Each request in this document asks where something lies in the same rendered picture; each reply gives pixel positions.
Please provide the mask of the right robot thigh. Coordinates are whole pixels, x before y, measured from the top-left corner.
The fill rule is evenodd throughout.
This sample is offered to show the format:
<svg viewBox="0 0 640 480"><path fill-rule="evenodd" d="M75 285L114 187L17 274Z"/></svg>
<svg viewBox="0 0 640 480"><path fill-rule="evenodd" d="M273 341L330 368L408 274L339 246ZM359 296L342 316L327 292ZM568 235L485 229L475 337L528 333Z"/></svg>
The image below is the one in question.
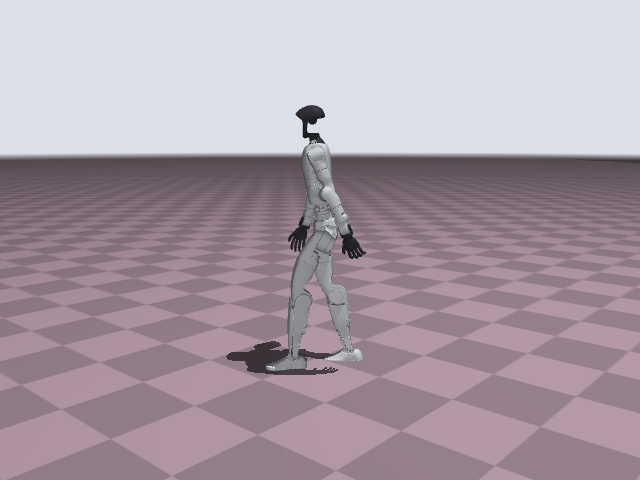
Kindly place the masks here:
<svg viewBox="0 0 640 480"><path fill-rule="evenodd" d="M319 263L315 271L320 287L332 303L337 305L344 303L347 299L347 290L341 285L334 285L332 283L333 261L330 255L331 251L325 254L316 249L314 250L318 252L318 255L321 257L318 260Z"/></svg>

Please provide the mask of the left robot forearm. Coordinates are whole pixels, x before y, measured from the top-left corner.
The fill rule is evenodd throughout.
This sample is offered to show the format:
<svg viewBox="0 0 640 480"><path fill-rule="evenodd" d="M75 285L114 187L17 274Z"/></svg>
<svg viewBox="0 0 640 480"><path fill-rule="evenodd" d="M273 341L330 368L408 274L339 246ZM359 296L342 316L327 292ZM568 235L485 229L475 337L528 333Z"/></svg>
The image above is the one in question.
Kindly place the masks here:
<svg viewBox="0 0 640 480"><path fill-rule="evenodd" d="M322 196L328 202L327 208L335 218L335 223L339 228L340 234L350 234L347 226L349 224L348 216L344 213L339 196L329 187L322 191Z"/></svg>

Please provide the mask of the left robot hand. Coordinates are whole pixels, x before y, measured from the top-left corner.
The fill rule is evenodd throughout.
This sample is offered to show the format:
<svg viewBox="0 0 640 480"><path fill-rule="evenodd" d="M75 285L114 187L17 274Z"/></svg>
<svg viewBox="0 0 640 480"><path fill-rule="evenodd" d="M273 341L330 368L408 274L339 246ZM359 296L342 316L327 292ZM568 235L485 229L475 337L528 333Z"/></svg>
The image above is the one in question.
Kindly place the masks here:
<svg viewBox="0 0 640 480"><path fill-rule="evenodd" d="M352 231L352 228L351 228L350 224L348 224L347 226L348 226L348 230L349 230L350 234L346 234L346 235L341 235L341 234L340 234L340 235L341 235L341 238L343 238L343 239L344 239L344 240L342 241L342 243L343 243L343 246L342 246L342 253L345 255L345 254L346 254L345 249L346 249L346 251L347 251L347 253L348 253L348 255L349 255L349 258L351 258L351 259L353 259L353 258L358 259L359 257L362 257L362 256L363 256L363 254L366 254L366 252L364 252L364 251L361 249L361 247L359 246L358 241L357 241L357 240L352 236L352 235L353 235L353 231ZM338 230L339 230L339 228L338 228ZM340 233L340 232L339 232L339 233ZM358 249L357 249L357 248L358 248ZM356 254L357 254L358 256L355 254L354 250L355 250L355 252L356 252ZM360 254L358 250L359 250L362 254ZM353 255L353 256L351 255L351 253L352 253L352 255Z"/></svg>

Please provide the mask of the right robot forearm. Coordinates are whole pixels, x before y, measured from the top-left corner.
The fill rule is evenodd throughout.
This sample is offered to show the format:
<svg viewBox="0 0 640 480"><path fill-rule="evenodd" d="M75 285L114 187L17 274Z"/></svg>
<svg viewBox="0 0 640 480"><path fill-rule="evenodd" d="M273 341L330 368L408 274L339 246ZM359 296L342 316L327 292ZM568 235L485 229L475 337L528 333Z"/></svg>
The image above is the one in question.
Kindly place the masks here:
<svg viewBox="0 0 640 480"><path fill-rule="evenodd" d="M306 204L305 204L305 209L303 211L303 217L304 217L304 220L303 220L303 223L302 223L303 226L309 227L311 225L312 219L315 216L315 212L314 211L315 211L316 206L317 206L317 204L316 205L315 204L314 205L310 205L308 196L306 196Z"/></svg>

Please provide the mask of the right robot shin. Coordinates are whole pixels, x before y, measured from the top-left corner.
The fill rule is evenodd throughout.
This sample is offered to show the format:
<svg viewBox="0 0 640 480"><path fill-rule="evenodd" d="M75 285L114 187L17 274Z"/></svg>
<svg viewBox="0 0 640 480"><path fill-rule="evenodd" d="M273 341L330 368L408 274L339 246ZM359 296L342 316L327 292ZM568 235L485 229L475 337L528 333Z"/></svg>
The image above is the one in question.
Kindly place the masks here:
<svg viewBox="0 0 640 480"><path fill-rule="evenodd" d="M352 353L353 347L352 347L351 336L350 336L351 319L350 319L347 299L344 303L339 305L330 302L327 296L326 296L326 299L328 302L328 306L329 306L329 310L331 313L334 326L337 332L339 331L338 335L340 337L341 343L343 344L344 353L348 353L349 349L351 349L350 350L351 352L349 353Z"/></svg>

